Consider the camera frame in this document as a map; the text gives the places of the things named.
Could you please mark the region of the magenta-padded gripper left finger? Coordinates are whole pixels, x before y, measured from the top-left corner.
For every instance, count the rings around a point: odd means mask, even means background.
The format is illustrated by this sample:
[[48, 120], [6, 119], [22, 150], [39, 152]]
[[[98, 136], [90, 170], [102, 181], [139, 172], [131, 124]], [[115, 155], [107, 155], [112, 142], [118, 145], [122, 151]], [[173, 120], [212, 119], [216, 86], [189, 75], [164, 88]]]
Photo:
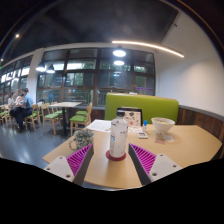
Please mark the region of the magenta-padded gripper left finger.
[[94, 148], [90, 144], [67, 157], [58, 156], [44, 170], [81, 186], [93, 155]]

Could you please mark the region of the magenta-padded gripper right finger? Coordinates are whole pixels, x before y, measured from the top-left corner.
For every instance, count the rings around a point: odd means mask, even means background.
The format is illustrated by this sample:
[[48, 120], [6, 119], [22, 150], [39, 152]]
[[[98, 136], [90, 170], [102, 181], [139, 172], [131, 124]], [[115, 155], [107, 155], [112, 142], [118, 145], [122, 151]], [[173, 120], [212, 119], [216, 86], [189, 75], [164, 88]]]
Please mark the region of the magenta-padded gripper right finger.
[[129, 145], [128, 153], [143, 186], [181, 170], [176, 162], [163, 153], [155, 155], [134, 144]]

